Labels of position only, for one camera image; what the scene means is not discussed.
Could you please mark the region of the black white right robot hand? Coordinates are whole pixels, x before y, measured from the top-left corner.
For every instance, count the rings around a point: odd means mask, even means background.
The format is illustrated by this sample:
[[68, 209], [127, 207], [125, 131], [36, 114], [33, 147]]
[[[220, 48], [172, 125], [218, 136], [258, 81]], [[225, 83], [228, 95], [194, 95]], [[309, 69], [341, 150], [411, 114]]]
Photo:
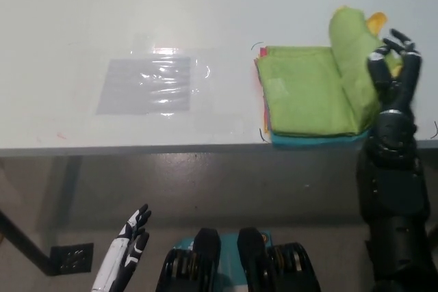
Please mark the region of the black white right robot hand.
[[[401, 31], [390, 29], [391, 38], [383, 40], [384, 45], [371, 52], [367, 59], [368, 72], [377, 91], [382, 110], [411, 112], [411, 102], [415, 95], [422, 55], [415, 43]], [[396, 52], [401, 59], [401, 69], [397, 77], [391, 74], [386, 57]]]

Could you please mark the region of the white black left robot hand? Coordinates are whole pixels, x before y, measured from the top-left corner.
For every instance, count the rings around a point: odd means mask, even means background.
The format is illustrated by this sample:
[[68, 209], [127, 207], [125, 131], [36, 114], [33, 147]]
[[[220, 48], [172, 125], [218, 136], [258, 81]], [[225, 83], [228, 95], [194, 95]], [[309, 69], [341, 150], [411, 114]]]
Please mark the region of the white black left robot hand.
[[149, 240], [145, 225], [151, 216], [148, 204], [140, 207], [112, 241], [91, 291], [124, 291]]

